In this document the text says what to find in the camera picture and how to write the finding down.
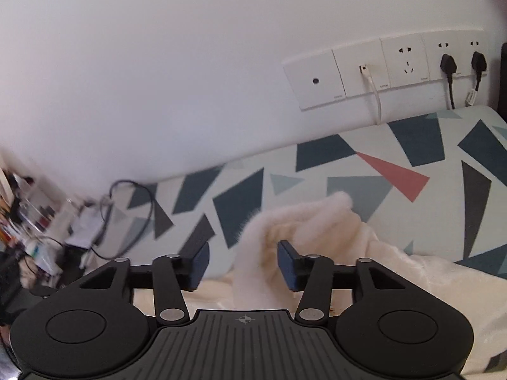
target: metal screw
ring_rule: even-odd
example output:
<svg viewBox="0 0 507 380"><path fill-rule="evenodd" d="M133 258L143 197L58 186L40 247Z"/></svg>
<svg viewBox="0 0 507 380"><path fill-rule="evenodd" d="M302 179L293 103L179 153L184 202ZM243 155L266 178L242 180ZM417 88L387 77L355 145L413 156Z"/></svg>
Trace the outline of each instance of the metal screw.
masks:
<svg viewBox="0 0 507 380"><path fill-rule="evenodd" d="M307 321L317 321L324 317L324 312L318 308L305 308L299 312L299 317Z"/></svg>
<svg viewBox="0 0 507 380"><path fill-rule="evenodd" d="M185 312L179 308L166 308L160 312L160 318L165 321L177 321L185 317Z"/></svg>

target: white cable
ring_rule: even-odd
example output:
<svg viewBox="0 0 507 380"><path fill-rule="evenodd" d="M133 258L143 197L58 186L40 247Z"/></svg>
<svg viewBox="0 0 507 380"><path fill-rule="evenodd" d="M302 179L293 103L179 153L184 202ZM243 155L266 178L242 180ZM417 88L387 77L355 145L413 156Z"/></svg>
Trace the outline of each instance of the white cable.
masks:
<svg viewBox="0 0 507 380"><path fill-rule="evenodd" d="M377 118L375 119L375 124L379 125L382 122L382 103L380 102L380 96L379 92L377 91L377 88L375 86L375 83L373 82L372 74L369 72L368 66L366 64L362 64L359 66L359 70L361 71L361 74L363 77L368 80L369 85L371 86L373 90L373 94L375 94L375 98L377 100Z"/></svg>

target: white wall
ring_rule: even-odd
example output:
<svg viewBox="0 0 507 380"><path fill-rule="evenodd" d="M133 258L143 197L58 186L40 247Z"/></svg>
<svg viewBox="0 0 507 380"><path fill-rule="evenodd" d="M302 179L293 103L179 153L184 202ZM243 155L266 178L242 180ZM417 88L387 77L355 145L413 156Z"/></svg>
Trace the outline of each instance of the white wall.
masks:
<svg viewBox="0 0 507 380"><path fill-rule="evenodd" d="M371 98L301 112L285 58L459 26L491 34L494 105L507 0L0 0L0 145L92 195L198 170L373 123ZM398 119L443 108L444 83L381 96Z"/></svg>

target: socket panel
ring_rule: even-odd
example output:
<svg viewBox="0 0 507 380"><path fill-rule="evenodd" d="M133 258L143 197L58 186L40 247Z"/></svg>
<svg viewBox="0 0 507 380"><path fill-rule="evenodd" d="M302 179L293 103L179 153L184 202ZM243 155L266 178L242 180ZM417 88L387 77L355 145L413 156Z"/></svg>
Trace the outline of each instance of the socket panel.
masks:
<svg viewBox="0 0 507 380"><path fill-rule="evenodd" d="M443 54L456 61L455 77L475 76L473 52L488 57L488 34L483 30L442 30L381 38L336 47L283 63L300 108L333 103L372 92L361 75L366 64L378 91L445 79Z"/></svg>

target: red triangle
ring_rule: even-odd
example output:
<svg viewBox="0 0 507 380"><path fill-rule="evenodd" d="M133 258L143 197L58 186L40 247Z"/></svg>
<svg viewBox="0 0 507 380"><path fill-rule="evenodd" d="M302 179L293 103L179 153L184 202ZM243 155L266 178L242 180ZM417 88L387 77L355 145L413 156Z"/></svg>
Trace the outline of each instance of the red triangle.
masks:
<svg viewBox="0 0 507 380"><path fill-rule="evenodd" d="M356 154L382 174L389 183L401 191L412 203L414 203L429 180L427 176L397 166L392 162L386 162L370 155L364 155L363 153L356 152Z"/></svg>

